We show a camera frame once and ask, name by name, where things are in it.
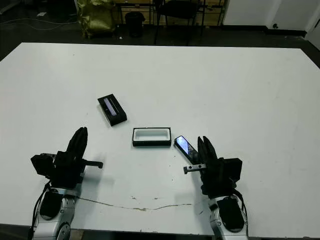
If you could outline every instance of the white wall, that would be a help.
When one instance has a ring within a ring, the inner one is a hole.
[[[229,0],[224,25],[265,25],[274,0]]]
[[[306,30],[319,2],[319,0],[282,0],[271,25],[277,24],[279,29],[285,30]]]
[[[319,9],[320,0],[228,0],[223,24],[308,31]]]

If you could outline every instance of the cable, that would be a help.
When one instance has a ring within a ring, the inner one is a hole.
[[[43,23],[57,24],[57,25],[65,24],[66,22],[69,21],[69,20],[67,20],[66,22],[54,22],[54,21],[40,20],[40,19],[37,19],[37,18],[25,17],[25,18],[17,18],[17,19],[13,19],[13,20],[9,20],[9,21],[0,22],[0,25],[6,24],[6,23],[11,23],[11,22],[16,22],[16,21],[22,21],[22,20],[33,20],[33,21],[39,21],[39,22],[43,22]]]
[[[60,23],[59,26],[55,26],[55,27],[51,27],[51,28],[37,28],[37,27],[34,27],[30,24],[27,24],[27,23],[23,23],[23,22],[14,22],[14,23],[8,23],[8,24],[0,24],[1,27],[3,26],[11,26],[11,25],[15,25],[15,24],[22,24],[22,25],[26,25],[32,29],[35,29],[35,30],[39,30],[39,31],[48,31],[48,30],[53,30],[53,29],[57,29],[57,28],[60,28],[62,27],[63,25],[68,25],[68,24],[76,24],[77,22],[76,21],[72,21],[72,22],[66,22],[66,23]]]
[[[35,205],[34,205],[34,208],[33,208],[33,214],[32,214],[32,224],[31,224],[31,227],[29,228],[28,237],[27,237],[28,240],[32,240],[32,238],[34,237],[34,233],[35,233],[34,227],[35,227],[35,223],[36,223],[36,220],[37,220],[37,210],[38,210],[38,207],[39,207],[39,204],[40,204],[40,201],[41,201],[43,195],[45,194],[47,189],[50,189],[50,183],[51,183],[51,180],[48,181],[44,185],[42,193],[40,194],[39,198],[35,202]]]

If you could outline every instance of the black cable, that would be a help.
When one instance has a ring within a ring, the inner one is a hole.
[[[48,182],[44,185],[44,188],[43,188],[43,190],[42,190],[42,193],[40,194],[39,198],[38,198],[37,201],[35,202],[35,205],[34,205],[34,208],[33,208],[33,214],[32,214],[32,224],[31,224],[31,227],[29,228],[29,231],[28,231],[27,240],[32,240],[32,238],[34,237],[34,233],[35,233],[34,227],[35,227],[35,223],[36,223],[36,220],[37,220],[37,210],[38,210],[40,201],[41,201],[43,195],[45,194],[46,190],[47,190],[47,189],[50,189],[50,183],[51,183],[51,180],[48,181]]]

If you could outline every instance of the trash can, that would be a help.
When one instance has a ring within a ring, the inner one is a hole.
[[[133,38],[142,36],[142,22],[146,20],[139,11],[131,11],[125,15],[125,24],[129,28],[129,35]]]

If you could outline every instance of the dark floor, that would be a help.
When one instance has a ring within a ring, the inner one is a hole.
[[[45,16],[37,17],[39,12],[48,13]],[[70,12],[64,14],[61,13],[61,11],[48,11],[46,6],[26,8],[23,5],[19,5],[11,9],[0,16],[0,60],[7,56],[21,42],[153,45],[156,31],[156,28],[153,25],[145,25],[143,36],[132,38],[129,36],[127,27],[125,25],[120,25],[112,36],[107,35],[87,39],[82,37],[82,32],[78,23],[57,25],[36,20],[7,22],[21,18],[36,18],[38,20],[57,23],[76,21],[76,16],[72,16]],[[186,32],[186,27],[182,26],[160,28],[157,45],[185,46]],[[192,32],[189,46],[299,48],[302,49],[318,67],[320,67],[320,51],[300,36],[271,35],[265,34],[263,31],[255,30],[224,30],[220,27],[205,28],[203,35],[201,36],[200,28],[195,27]]]

